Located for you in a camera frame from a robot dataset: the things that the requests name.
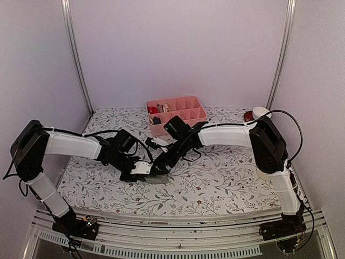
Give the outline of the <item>grey boxer briefs lettered band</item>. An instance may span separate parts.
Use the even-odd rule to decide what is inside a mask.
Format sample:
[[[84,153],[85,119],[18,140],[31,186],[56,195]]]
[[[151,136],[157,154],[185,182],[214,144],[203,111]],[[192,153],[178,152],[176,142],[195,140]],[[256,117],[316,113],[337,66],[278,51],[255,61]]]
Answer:
[[[166,184],[169,182],[169,177],[164,174],[164,175],[148,175],[145,177],[145,182],[154,184],[154,185],[159,185],[159,184]]]

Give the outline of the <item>pink divided organizer box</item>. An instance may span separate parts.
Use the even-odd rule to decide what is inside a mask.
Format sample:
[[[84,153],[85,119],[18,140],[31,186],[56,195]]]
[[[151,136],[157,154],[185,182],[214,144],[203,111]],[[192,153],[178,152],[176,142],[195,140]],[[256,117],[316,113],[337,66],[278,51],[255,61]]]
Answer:
[[[157,107],[158,104],[164,103],[168,104],[169,112],[157,114],[150,114],[148,112],[148,106]],[[208,117],[204,107],[195,96],[151,100],[146,102],[146,109],[148,112],[149,127],[153,136],[167,135],[168,132],[164,129],[164,125],[174,116],[180,117],[189,126],[193,126],[200,121],[206,121]],[[153,117],[159,117],[161,124],[153,125]]]

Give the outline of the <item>grey underwear cream waistband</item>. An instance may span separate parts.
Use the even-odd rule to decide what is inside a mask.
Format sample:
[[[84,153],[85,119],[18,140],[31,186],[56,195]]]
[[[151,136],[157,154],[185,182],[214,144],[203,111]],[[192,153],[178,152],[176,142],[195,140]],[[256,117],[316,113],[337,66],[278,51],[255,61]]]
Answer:
[[[157,110],[159,113],[166,113],[169,112],[169,107],[167,103],[164,104],[158,104],[157,105]]]

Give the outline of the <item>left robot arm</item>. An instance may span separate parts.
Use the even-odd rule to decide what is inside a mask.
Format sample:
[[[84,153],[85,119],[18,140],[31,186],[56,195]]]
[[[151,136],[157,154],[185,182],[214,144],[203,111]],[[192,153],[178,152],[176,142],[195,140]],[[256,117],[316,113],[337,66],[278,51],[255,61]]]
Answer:
[[[43,161],[47,156],[95,160],[119,170],[120,179],[127,182],[136,181],[138,175],[149,175],[152,161],[145,162],[128,153],[140,141],[123,129],[114,133],[114,137],[103,138],[101,133],[79,134],[44,127],[40,121],[31,120],[10,147],[18,177],[29,185],[54,216],[60,218],[59,225],[68,234],[76,234],[80,222],[68,214],[71,209],[44,173]]]

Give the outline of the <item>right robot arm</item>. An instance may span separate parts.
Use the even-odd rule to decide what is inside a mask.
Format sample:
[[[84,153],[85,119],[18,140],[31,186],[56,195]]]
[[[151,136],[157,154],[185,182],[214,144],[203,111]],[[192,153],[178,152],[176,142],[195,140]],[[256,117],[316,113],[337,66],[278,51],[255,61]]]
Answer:
[[[168,145],[153,162],[150,172],[154,175],[167,174],[188,151],[204,146],[228,145],[252,148],[256,167],[263,172],[277,192],[281,211],[285,219],[279,223],[279,231],[290,235],[300,225],[296,216],[302,206],[295,190],[286,141],[272,120],[262,117],[257,121],[242,124],[212,124],[205,121],[193,126],[180,117],[171,118],[164,129],[175,140]]]

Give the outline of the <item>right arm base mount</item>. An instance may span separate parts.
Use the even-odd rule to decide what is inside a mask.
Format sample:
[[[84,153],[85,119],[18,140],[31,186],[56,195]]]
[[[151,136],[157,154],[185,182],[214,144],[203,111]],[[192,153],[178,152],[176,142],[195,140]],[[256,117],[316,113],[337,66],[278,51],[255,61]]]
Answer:
[[[294,215],[281,213],[281,219],[262,223],[259,226],[259,234],[263,240],[273,240],[306,231],[307,227],[303,218],[304,208],[302,207],[301,209]]]

